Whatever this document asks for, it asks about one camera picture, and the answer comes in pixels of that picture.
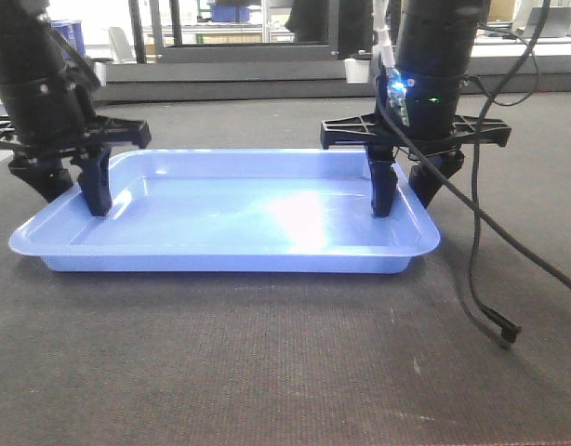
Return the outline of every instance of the chair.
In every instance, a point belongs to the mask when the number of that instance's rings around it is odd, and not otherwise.
[[[114,56],[114,61],[117,63],[136,63],[137,58],[133,51],[133,47],[126,39],[125,30],[117,26],[108,28],[108,39],[110,40],[110,47]]]

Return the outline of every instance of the blue box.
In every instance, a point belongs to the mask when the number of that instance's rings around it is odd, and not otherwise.
[[[110,161],[113,207],[78,186],[10,237],[59,271],[396,273],[440,241],[403,171],[375,218],[363,150],[148,150]]]
[[[52,27],[58,31],[81,56],[86,54],[81,20],[52,20]],[[65,52],[63,56],[65,59],[70,59],[70,56]]]
[[[246,22],[250,20],[248,7],[211,7],[211,21],[219,22]]]

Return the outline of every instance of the tray rim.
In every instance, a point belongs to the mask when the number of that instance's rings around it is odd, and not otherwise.
[[[304,156],[306,154],[318,156],[337,156],[337,154],[352,154],[365,156],[363,149],[332,149],[324,151],[322,149],[148,149],[144,151],[127,151],[115,155],[110,160],[110,171],[113,175],[113,169],[121,162],[135,156],[148,156],[155,153],[172,152],[174,154],[213,154],[220,156],[221,154],[233,155],[296,155]],[[403,169],[399,164],[393,165],[399,178],[397,190],[398,196],[404,202],[404,206],[410,217],[412,218],[420,237],[413,244],[402,244],[396,246],[389,245],[369,245],[369,246],[330,246],[323,251],[312,250],[311,252],[280,252],[268,253],[259,251],[258,247],[251,246],[241,248],[230,248],[226,252],[226,246],[222,246],[220,250],[213,250],[209,245],[202,246],[156,246],[154,244],[132,244],[132,245],[116,245],[116,244],[54,244],[54,243],[38,243],[31,240],[34,231],[39,230],[43,225],[47,224],[50,218],[56,213],[64,209],[64,207],[72,200],[75,200],[81,194],[78,185],[74,185],[71,189],[63,193],[55,201],[41,209],[37,214],[29,218],[23,225],[17,228],[10,236],[8,244],[12,251],[24,256],[40,256],[44,257],[102,257],[102,256],[139,256],[139,257],[196,257],[196,256],[341,256],[341,257],[414,257],[429,253],[435,249],[440,242],[440,232],[432,222],[432,219],[426,209],[421,205],[415,193],[409,187]],[[85,218],[89,218],[95,224],[98,220],[105,221],[106,217],[93,217],[85,207]]]

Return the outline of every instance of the cable connector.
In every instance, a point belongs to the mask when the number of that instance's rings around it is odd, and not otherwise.
[[[483,306],[480,308],[484,315],[498,327],[500,327],[500,336],[507,342],[513,344],[517,340],[517,335],[521,333],[521,326],[509,321],[502,314],[490,307]]]

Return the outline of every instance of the dark gray table surface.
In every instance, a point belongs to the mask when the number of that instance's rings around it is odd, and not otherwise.
[[[147,118],[155,148],[307,148],[321,119],[371,110],[101,112]],[[571,94],[491,116],[514,131],[483,151],[484,208],[571,275]],[[393,276],[56,273],[7,248],[43,206],[0,163],[0,445],[571,444],[571,293],[486,230],[482,297],[524,327],[500,348],[464,313],[472,217],[446,191],[440,247]]]

